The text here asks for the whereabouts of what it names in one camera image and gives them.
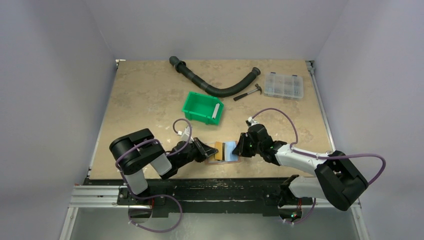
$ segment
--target sponge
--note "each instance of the sponge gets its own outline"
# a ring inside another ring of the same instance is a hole
[[[215,153],[215,159],[225,161],[225,142],[215,142],[215,148],[218,149],[218,152]]]

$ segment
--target robotic arm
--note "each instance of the robotic arm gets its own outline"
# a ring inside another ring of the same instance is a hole
[[[184,165],[192,161],[201,163],[218,152],[218,149],[204,144],[197,137],[191,139],[187,134],[183,134],[182,139],[167,155],[159,141],[154,141],[152,132],[145,128],[117,138],[110,144],[109,150],[115,160],[119,160],[117,167],[119,167],[132,192],[139,197],[146,197],[150,195],[150,191],[143,168],[148,164],[156,170],[162,179],[169,179],[177,174],[178,169]],[[135,145],[148,141],[151,141],[151,143],[144,144],[137,150],[131,151]]]
[[[326,199],[337,209],[346,211],[367,189],[367,180],[349,159],[333,159],[345,156],[343,152],[327,154],[301,150],[287,142],[274,141],[265,126],[251,117],[246,123],[249,128],[240,134],[233,154],[246,158],[259,154],[268,163],[292,167],[314,176],[293,175],[285,181],[281,186],[280,207],[289,200],[309,197]]]

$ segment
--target black mounting base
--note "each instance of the black mounting base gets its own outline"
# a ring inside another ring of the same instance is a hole
[[[195,178],[147,179],[150,196],[171,195],[182,206],[184,213],[262,214],[279,216],[281,184],[287,177],[267,178]],[[121,180],[89,180],[85,185],[122,185]],[[126,187],[119,189],[118,205],[149,205],[148,200],[133,199]],[[297,199],[286,205],[298,204]],[[303,205],[311,205],[311,198],[302,198]],[[168,213],[178,213],[177,204],[169,198],[154,200],[154,218],[166,218]]]

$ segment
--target hammer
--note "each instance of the hammer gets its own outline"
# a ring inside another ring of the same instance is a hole
[[[262,88],[259,86],[259,84],[257,84],[257,83],[256,83],[254,86],[256,87],[256,89],[255,89],[255,90],[248,91],[248,92],[246,92],[246,93],[243,93],[243,94],[242,94],[242,95],[240,95],[240,96],[236,96],[235,98],[233,98],[233,99],[234,99],[234,101],[237,101],[237,100],[239,100],[239,99],[242,99],[242,98],[246,97],[247,95],[252,94],[252,93],[254,93],[254,92],[256,92],[256,91],[260,91],[260,94],[262,94]]]

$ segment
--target clear plastic organizer box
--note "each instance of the clear plastic organizer box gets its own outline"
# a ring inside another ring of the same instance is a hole
[[[263,94],[268,97],[302,99],[304,80],[297,75],[283,75],[271,72],[265,79]]]

